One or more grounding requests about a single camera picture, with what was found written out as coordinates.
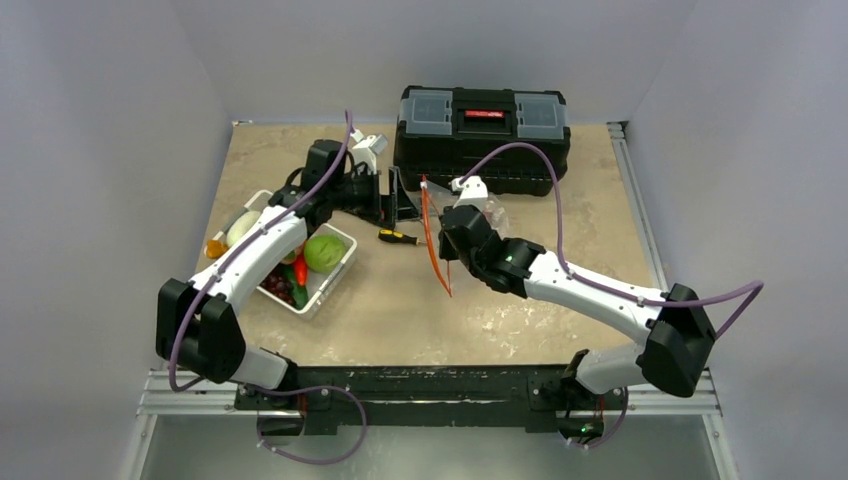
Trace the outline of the clear zip top bag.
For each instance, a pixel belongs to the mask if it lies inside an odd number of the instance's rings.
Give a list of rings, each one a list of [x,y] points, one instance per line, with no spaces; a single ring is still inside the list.
[[[467,289],[474,281],[458,260],[446,261],[438,256],[440,217],[446,208],[453,207],[453,203],[457,199],[457,195],[451,192],[451,181],[448,182],[447,187],[442,187],[423,176],[419,184],[421,187],[421,222],[424,227],[424,240],[427,243],[430,263],[439,284],[449,298],[454,297],[458,291]],[[504,237],[510,233],[508,215],[496,195],[489,189],[488,191],[488,201],[482,212],[494,230]]]

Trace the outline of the green cabbage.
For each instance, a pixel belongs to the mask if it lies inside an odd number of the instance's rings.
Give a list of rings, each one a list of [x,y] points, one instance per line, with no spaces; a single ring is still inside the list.
[[[313,235],[303,247],[307,267],[321,274],[331,273],[347,252],[347,246],[334,235]]]

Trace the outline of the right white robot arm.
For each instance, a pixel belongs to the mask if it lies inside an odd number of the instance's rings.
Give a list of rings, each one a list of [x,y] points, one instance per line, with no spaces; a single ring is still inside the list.
[[[629,338],[572,358],[561,381],[569,404],[584,407],[599,394],[641,384],[680,398],[694,394],[717,340],[694,290],[639,287],[563,265],[539,244],[500,236],[471,205],[446,208],[440,223],[441,255],[490,289],[566,307]]]

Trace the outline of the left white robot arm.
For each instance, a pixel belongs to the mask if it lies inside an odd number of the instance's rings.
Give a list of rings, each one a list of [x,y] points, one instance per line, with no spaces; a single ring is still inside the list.
[[[287,255],[301,247],[343,211],[383,228],[412,217],[412,205],[398,188],[397,170],[389,171],[389,191],[380,191],[377,158],[386,148],[382,134],[354,131],[338,142],[319,139],[306,163],[272,193],[267,206],[228,250],[191,279],[169,279],[157,296],[157,354],[168,363],[175,392],[178,368],[196,373],[197,381],[235,382],[259,387],[272,408],[297,399],[298,382],[289,375],[285,357],[247,344],[237,314],[251,293]]]

